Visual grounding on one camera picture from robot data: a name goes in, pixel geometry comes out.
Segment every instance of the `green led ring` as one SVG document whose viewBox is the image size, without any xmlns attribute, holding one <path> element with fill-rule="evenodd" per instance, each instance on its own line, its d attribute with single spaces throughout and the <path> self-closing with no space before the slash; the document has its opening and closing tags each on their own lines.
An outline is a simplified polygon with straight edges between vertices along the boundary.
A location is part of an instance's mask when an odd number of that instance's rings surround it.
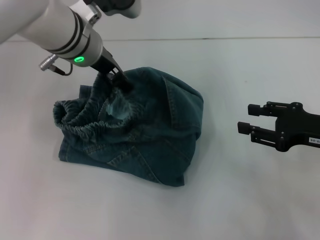
<svg viewBox="0 0 320 240">
<path fill-rule="evenodd" d="M 76 63 L 81 63 L 81 62 L 83 62 L 85 60 L 85 58 L 83 57 L 83 56 L 78 56 L 78 57 L 76 57 L 75 59 L 74 59 L 74 61 L 76 62 Z"/>
</svg>

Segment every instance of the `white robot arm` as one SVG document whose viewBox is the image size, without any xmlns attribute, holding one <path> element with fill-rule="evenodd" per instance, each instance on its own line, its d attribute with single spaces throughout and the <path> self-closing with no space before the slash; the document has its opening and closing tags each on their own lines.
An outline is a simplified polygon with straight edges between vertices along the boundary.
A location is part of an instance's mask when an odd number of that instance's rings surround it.
<svg viewBox="0 0 320 240">
<path fill-rule="evenodd" d="M 105 74 L 121 71 L 93 29 L 102 16 L 97 6 L 108 16 L 141 12 L 141 0 L 79 0 L 70 7 L 61 0 L 0 0 L 0 43 L 18 33 L 52 53 L 40 64 L 43 71 L 66 75 L 53 65 L 57 58 Z"/>
</svg>

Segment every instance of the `crumpled jeans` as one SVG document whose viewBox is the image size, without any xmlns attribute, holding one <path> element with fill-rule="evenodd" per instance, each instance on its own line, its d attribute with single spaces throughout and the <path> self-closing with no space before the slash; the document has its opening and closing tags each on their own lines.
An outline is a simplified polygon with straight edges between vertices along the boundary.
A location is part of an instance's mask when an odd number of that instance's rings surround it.
<svg viewBox="0 0 320 240">
<path fill-rule="evenodd" d="M 183 186 L 201 134 L 201 94 L 150 67 L 124 75 L 130 91 L 113 84 L 118 74 L 99 73 L 78 99 L 55 103 L 54 122 L 64 134 L 60 160 Z"/>
</svg>

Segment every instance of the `denim pants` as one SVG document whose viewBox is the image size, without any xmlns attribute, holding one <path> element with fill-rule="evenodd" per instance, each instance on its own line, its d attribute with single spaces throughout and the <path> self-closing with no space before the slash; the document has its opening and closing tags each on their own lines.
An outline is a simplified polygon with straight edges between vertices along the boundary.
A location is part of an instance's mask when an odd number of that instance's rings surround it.
<svg viewBox="0 0 320 240">
<path fill-rule="evenodd" d="M 183 186 L 201 134 L 201 94 L 150 67 L 124 73 L 130 91 L 114 84 L 117 75 L 99 73 L 92 87 L 80 86 L 78 99 L 55 103 L 60 160 Z"/>
</svg>

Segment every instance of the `wall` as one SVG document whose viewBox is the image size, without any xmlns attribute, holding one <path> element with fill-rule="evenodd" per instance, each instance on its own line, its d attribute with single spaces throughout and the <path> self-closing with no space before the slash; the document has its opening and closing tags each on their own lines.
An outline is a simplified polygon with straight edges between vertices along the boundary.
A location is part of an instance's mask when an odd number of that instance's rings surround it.
<svg viewBox="0 0 320 240">
<path fill-rule="evenodd" d="M 96 28 L 124 70 L 154 67 L 203 95 L 203 134 L 186 185 L 60 162 L 53 105 L 76 98 L 96 73 L 41 72 L 48 53 L 15 36 L 0 46 L 0 239 L 318 239 L 320 150 L 277 152 L 238 134 L 237 122 L 274 130 L 274 118 L 247 113 L 248 104 L 267 101 L 320 114 L 320 3 L 142 4 L 139 18 L 105 16 Z"/>
</svg>

